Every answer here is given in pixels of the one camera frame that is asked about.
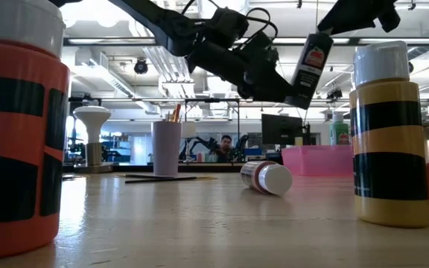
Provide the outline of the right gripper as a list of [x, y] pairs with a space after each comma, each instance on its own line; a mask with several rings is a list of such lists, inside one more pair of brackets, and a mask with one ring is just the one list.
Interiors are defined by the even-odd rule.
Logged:
[[374, 28], [377, 19], [384, 32], [396, 29], [401, 21], [395, 9], [397, 0], [338, 0], [317, 25], [317, 32], [328, 35]]

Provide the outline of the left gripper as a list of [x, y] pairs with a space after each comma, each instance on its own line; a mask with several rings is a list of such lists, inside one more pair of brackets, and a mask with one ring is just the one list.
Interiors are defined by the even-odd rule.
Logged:
[[265, 33], [258, 33], [241, 48], [229, 50], [208, 40], [186, 57], [188, 70], [200, 67], [238, 88], [254, 101], [286, 103], [298, 97], [294, 87], [276, 72], [277, 53]]

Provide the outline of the large black paint bottle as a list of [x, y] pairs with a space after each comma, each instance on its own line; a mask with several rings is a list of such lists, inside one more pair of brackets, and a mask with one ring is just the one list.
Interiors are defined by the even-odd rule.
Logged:
[[311, 33], [306, 39], [290, 84], [285, 103], [307, 109], [317, 90], [334, 40], [327, 33]]

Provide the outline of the large green paint bottle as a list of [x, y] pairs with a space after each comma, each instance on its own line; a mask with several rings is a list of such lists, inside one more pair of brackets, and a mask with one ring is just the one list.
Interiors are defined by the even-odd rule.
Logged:
[[343, 115], [334, 113], [332, 123], [329, 127], [331, 145], [349, 145], [349, 125], [343, 120]]

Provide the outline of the yellow black-striped paint bottle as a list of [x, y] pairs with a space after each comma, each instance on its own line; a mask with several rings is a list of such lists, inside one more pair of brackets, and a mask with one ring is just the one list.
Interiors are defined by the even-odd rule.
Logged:
[[407, 45], [357, 48], [349, 94], [355, 210], [382, 226], [429, 224], [419, 87], [410, 81]]

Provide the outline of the brown striped paint bottle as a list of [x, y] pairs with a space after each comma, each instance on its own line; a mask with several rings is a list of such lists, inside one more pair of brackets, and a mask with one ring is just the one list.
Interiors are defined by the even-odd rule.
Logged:
[[282, 196], [293, 183], [293, 175], [284, 165], [272, 161], [247, 162], [240, 171], [242, 182], [263, 194]]

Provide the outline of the white LED light strip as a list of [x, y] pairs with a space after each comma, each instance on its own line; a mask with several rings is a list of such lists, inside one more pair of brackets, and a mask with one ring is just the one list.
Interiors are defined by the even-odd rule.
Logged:
[[429, 38], [362, 38], [359, 39], [358, 43], [362, 45], [369, 45], [381, 42], [396, 42], [402, 41], [408, 45], [429, 45]]
[[[307, 41], [306, 38], [298, 37], [280, 37], [273, 41], [274, 45], [303, 45]], [[347, 44], [349, 38], [333, 38], [334, 44]]]

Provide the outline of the black monitor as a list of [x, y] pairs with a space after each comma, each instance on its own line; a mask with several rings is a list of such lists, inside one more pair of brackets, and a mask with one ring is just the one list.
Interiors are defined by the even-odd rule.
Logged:
[[295, 145], [302, 136], [302, 119], [283, 115], [261, 115], [262, 144]]

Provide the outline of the black ceiling spotlight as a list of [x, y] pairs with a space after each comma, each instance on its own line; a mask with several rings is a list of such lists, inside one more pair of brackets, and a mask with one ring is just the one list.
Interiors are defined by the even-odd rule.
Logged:
[[332, 89], [327, 93], [326, 99], [331, 102], [336, 102], [338, 99], [343, 97], [342, 89]]

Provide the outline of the person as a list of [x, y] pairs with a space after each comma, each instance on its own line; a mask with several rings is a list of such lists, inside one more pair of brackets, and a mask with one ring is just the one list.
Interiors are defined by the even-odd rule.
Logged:
[[221, 144], [218, 149], [214, 151], [217, 157], [217, 163], [234, 162], [235, 150], [232, 147], [232, 138], [229, 135], [224, 135], [221, 139]]

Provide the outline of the pink plastic bin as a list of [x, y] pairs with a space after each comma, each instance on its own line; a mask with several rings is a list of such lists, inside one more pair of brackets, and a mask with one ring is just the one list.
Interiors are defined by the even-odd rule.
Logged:
[[296, 176], [352, 176], [351, 145], [302, 145], [282, 149], [282, 160]]

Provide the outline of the white lampshade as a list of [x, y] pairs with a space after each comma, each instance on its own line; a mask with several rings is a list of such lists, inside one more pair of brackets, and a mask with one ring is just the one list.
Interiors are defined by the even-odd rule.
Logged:
[[196, 124], [194, 122], [182, 122], [182, 138], [195, 138], [197, 136]]

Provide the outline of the lilac plastic cup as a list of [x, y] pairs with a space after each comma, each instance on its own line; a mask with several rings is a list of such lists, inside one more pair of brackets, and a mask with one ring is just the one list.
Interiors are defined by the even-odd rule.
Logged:
[[181, 124], [153, 122], [151, 126], [153, 172], [155, 176], [177, 176]]

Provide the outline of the black ceiling dome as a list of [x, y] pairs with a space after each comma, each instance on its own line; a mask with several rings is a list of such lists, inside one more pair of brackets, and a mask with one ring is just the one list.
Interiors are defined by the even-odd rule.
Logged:
[[143, 57], [138, 58], [133, 70], [136, 74], [146, 74], [148, 71], [147, 59]]

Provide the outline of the blue-lit background shelf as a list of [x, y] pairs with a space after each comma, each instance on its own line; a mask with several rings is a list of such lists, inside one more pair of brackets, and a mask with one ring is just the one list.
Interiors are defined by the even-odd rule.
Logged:
[[101, 132], [102, 161], [114, 163], [129, 163], [131, 160], [130, 137], [120, 132]]

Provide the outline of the white globe table lamp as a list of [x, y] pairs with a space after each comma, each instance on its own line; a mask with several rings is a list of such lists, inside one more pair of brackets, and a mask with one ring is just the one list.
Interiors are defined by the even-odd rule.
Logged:
[[81, 106], [73, 111], [76, 119], [86, 127], [88, 140], [85, 145], [86, 160], [83, 165], [75, 165], [75, 173], [108, 173], [113, 170], [113, 164], [102, 162], [102, 143], [100, 134], [103, 124], [111, 116], [111, 112], [102, 106]]

